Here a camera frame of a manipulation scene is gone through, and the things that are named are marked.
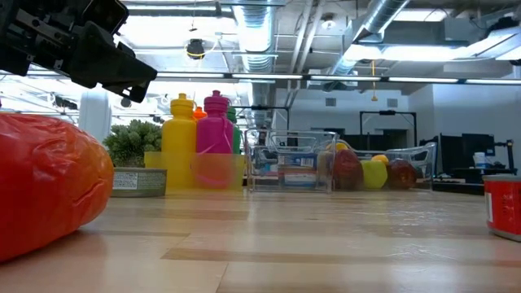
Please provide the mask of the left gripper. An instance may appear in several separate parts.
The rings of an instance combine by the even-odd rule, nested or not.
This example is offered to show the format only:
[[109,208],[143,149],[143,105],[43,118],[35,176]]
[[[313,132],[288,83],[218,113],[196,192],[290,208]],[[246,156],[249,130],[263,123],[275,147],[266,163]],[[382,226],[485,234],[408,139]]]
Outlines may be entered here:
[[147,94],[143,86],[156,78],[157,71],[128,47],[116,46],[103,28],[85,23],[87,7],[88,0],[20,1],[18,24],[26,39],[24,48],[43,68],[70,74],[85,87],[101,84],[113,94],[141,103]]

